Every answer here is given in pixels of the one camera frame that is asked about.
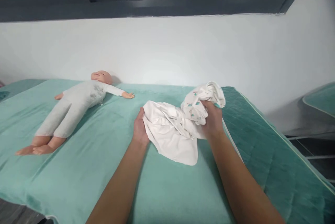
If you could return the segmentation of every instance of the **doll leg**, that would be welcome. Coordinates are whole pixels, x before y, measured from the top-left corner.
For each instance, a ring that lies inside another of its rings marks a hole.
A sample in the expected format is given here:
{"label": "doll leg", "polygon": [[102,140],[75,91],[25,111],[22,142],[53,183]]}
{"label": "doll leg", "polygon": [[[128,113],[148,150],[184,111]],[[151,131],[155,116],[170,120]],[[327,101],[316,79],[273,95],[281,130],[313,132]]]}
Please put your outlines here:
{"label": "doll leg", "polygon": [[35,147],[46,145],[69,110],[70,105],[71,104],[65,100],[59,101],[37,130],[31,145],[17,151],[15,155],[30,155],[33,154],[32,152]]}
{"label": "doll leg", "polygon": [[65,118],[54,132],[54,136],[48,144],[33,148],[33,154],[49,154],[60,147],[68,136],[70,136],[82,117],[84,116],[88,106],[72,104]]}

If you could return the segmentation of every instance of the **white baby clothing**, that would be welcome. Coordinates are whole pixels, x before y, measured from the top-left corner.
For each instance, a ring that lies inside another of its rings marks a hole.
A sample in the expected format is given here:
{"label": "white baby clothing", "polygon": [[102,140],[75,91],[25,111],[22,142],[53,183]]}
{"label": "white baby clothing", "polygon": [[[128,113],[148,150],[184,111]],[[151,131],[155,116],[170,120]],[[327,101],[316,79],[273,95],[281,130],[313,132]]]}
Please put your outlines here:
{"label": "white baby clothing", "polygon": [[200,85],[192,92],[186,95],[184,102],[181,103],[181,109],[186,117],[195,121],[197,125],[206,124],[208,113],[201,101],[209,100],[218,108],[226,105],[221,87],[215,82],[208,82],[206,85]]}
{"label": "white baby clothing", "polygon": [[146,133],[160,154],[186,165],[197,163],[197,139],[205,138],[201,125],[208,117],[201,100],[209,100],[219,108],[225,106],[223,91],[215,82],[200,85],[191,91],[181,108],[153,101],[143,106]]}
{"label": "white baby clothing", "polygon": [[64,91],[62,99],[46,117],[35,136],[67,138],[87,109],[102,103],[107,92],[121,96],[124,91],[97,80],[85,81]]}
{"label": "white baby clothing", "polygon": [[176,162],[195,165],[196,141],[204,138],[200,126],[185,118],[180,108],[168,103],[148,101],[143,108],[146,132],[158,153]]}

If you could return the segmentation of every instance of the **doll face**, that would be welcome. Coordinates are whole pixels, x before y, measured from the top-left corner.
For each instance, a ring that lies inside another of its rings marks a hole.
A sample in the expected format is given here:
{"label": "doll face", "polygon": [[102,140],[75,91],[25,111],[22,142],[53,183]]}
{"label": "doll face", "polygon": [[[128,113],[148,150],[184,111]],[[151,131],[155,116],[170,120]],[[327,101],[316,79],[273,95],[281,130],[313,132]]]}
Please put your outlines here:
{"label": "doll face", "polygon": [[97,80],[99,82],[106,83],[106,84],[113,83],[112,76],[104,70],[93,72],[91,74],[91,80]]}

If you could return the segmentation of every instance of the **floor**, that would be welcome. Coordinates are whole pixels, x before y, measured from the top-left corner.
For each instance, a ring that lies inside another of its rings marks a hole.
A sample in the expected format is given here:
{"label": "floor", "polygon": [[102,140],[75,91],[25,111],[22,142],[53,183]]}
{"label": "floor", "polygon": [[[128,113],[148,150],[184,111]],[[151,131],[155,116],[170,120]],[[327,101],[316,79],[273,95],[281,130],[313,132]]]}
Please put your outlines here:
{"label": "floor", "polygon": [[294,136],[286,137],[335,186],[335,140]]}
{"label": "floor", "polygon": [[44,216],[27,208],[26,206],[11,204],[0,199],[0,210],[1,224],[43,223],[41,221],[44,219]]}

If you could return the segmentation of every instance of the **teal bedsheet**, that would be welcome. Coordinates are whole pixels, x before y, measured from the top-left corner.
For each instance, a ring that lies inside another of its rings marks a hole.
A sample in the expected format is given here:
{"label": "teal bedsheet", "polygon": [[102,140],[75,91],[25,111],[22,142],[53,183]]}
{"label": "teal bedsheet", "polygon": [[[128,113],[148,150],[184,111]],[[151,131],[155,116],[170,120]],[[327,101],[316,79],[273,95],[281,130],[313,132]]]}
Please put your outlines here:
{"label": "teal bedsheet", "polygon": [[24,79],[0,88],[0,102],[43,83],[42,79]]}
{"label": "teal bedsheet", "polygon": [[[176,106],[192,87],[119,84],[134,99],[107,95],[87,111],[53,154],[14,156],[30,144],[56,104],[77,81],[48,80],[0,103],[0,198],[24,204],[60,224],[84,224],[116,170],[148,100]],[[334,187],[233,87],[224,87],[223,118],[249,171],[288,223],[334,223]],[[195,166],[176,163],[149,146],[129,223],[234,222],[205,140]]]}
{"label": "teal bedsheet", "polygon": [[305,95],[303,102],[335,118],[335,82]]}

